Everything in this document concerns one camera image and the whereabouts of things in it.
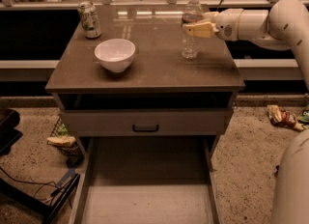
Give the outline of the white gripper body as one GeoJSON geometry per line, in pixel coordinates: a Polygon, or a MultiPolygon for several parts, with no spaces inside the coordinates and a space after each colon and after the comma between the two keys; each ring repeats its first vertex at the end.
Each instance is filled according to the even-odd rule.
{"type": "Polygon", "coordinates": [[[217,37],[223,41],[237,41],[242,13],[243,9],[227,9],[220,12],[214,19],[217,37]]]}

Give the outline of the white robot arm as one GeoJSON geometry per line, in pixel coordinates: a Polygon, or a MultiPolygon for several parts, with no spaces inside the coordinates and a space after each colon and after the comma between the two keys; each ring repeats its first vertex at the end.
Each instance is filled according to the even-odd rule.
{"type": "MultiPolygon", "coordinates": [[[[250,41],[262,48],[290,49],[309,87],[309,12],[299,0],[280,0],[270,10],[228,9],[183,16],[192,37],[250,41]]],[[[309,224],[309,130],[283,153],[270,224],[309,224]]]]}

